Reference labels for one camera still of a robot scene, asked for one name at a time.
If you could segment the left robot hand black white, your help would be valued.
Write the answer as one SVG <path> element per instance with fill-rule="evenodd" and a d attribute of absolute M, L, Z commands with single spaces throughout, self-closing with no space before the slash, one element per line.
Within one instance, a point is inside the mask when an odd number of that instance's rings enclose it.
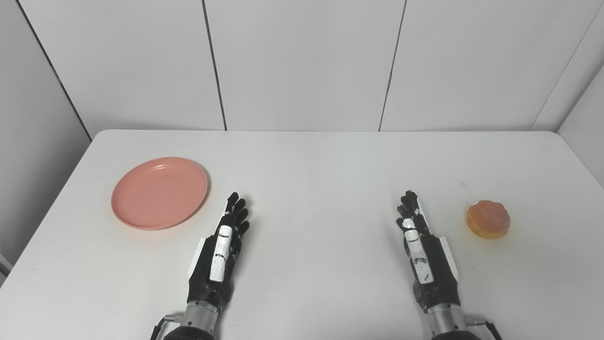
<path fill-rule="evenodd" d="M 188 278 L 187 302 L 204 301 L 222 310 L 231 301 L 235 285 L 233 271 L 250 228 L 246 200 L 233 192 L 214 234 L 203 239 Z"/>

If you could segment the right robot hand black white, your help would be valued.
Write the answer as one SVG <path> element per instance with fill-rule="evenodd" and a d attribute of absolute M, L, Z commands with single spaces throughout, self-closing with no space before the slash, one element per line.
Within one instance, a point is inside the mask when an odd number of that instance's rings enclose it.
<path fill-rule="evenodd" d="M 403 232 L 417 304 L 424 312 L 440 304 L 460 307 L 459 282 L 446 239 L 431 232 L 416 192 L 406 191 L 400 200 L 395 221 Z"/>

